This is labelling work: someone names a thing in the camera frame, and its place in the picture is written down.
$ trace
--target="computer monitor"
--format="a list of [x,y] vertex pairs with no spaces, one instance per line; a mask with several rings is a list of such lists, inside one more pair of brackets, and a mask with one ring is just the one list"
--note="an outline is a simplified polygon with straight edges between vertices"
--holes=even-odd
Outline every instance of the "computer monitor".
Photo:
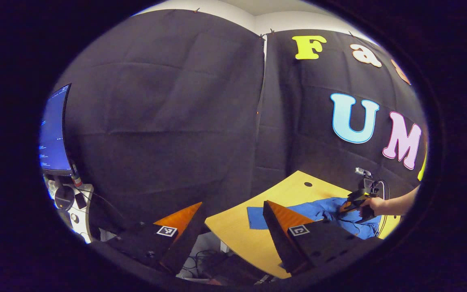
[[70,176],[72,168],[64,146],[64,111],[71,84],[55,91],[46,103],[39,135],[39,161],[43,172]]

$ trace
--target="yellow letter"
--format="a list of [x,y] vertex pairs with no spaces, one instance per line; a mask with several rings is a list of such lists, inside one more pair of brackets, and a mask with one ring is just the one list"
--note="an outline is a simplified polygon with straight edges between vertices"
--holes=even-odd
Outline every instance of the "yellow letter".
[[317,52],[322,51],[322,44],[326,43],[326,39],[319,35],[304,35],[304,36],[294,36],[292,37],[297,42],[298,54],[295,55],[295,58],[299,60],[314,60],[318,59],[318,54],[313,52],[315,49]]
[[356,58],[356,60],[365,64],[370,63],[378,68],[381,67],[381,62],[378,61],[378,58],[376,58],[376,56],[374,55],[374,53],[371,52],[371,50],[365,48],[364,46],[355,44],[350,45],[350,48],[354,50],[352,52],[352,55]]
[[396,68],[396,72],[397,72],[397,74],[401,77],[401,79],[402,79],[404,82],[406,82],[406,83],[412,85],[412,84],[410,83],[410,81],[408,81],[408,78],[406,77],[406,75],[404,74],[404,72],[401,70],[401,68],[399,68],[399,66],[395,63],[395,61],[394,61],[394,60],[391,60],[391,62],[392,62],[392,65],[394,65],[394,67]]

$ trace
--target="foam letter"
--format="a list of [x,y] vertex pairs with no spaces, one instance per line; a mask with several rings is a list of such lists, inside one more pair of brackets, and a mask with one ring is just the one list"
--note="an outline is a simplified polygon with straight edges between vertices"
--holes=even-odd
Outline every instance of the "foam letter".
[[396,64],[396,62],[395,62],[394,60],[391,60],[391,62],[392,62],[392,65],[394,65],[394,67],[396,68],[396,72],[397,72],[397,74],[401,77],[401,79],[402,79],[404,82],[406,82],[406,83],[412,85],[412,84],[410,83],[410,81],[408,81],[408,78],[406,77],[406,75],[404,74],[404,72],[401,70],[401,68],[399,68],[399,66]]
[[389,145],[383,149],[383,155],[394,159],[396,157],[395,149],[397,146],[397,161],[403,160],[408,152],[408,155],[403,160],[403,165],[409,170],[413,170],[417,150],[419,149],[419,140],[421,139],[421,128],[417,124],[413,124],[410,134],[406,135],[405,118],[396,112],[390,112],[390,118],[392,119],[392,133]]
[[354,131],[350,126],[351,108],[356,103],[356,99],[346,94],[332,94],[330,96],[334,102],[332,113],[332,129],[341,139],[354,144],[367,142],[374,133],[376,123],[376,111],[379,105],[370,100],[362,100],[365,108],[365,124],[363,130]]
[[304,35],[304,36],[294,36],[292,37],[297,42],[298,54],[295,55],[295,58],[299,60],[314,60],[318,59],[318,54],[313,52],[315,49],[317,52],[322,51],[322,44],[326,43],[326,39],[319,35]]
[[350,45],[350,48],[352,48],[354,51],[352,51],[352,56],[356,58],[356,60],[360,61],[361,63],[365,64],[372,64],[375,67],[380,68],[381,67],[381,62],[378,61],[378,58],[374,55],[371,50],[365,48],[364,46],[361,45],[355,45],[352,44]]

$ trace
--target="blue cloth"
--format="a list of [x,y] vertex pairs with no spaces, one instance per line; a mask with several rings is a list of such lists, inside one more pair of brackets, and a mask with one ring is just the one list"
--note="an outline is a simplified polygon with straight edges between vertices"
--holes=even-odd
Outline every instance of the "blue cloth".
[[[361,220],[359,212],[352,211],[344,214],[340,219],[349,221],[341,221],[336,217],[337,211],[346,198],[327,198],[318,200],[310,203],[304,203],[296,206],[288,207],[288,209],[302,214],[311,220],[318,221],[322,219],[330,220],[338,224],[340,227],[349,231],[352,234],[361,239],[367,239],[373,237],[379,227],[381,216],[372,218],[362,224],[356,224],[354,222]],[[250,229],[267,229],[266,221],[263,216],[262,207],[247,207],[248,209],[248,221],[250,222]]]

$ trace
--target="human arm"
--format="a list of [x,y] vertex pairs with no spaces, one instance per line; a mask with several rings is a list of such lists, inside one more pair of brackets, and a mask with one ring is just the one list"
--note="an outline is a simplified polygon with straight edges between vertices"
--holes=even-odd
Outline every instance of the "human arm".
[[360,215],[361,208],[369,205],[374,211],[374,215],[404,215],[408,212],[410,207],[413,205],[415,200],[417,190],[419,186],[413,189],[411,192],[404,194],[398,198],[391,198],[389,200],[383,200],[382,198],[370,198],[363,202],[360,206]]

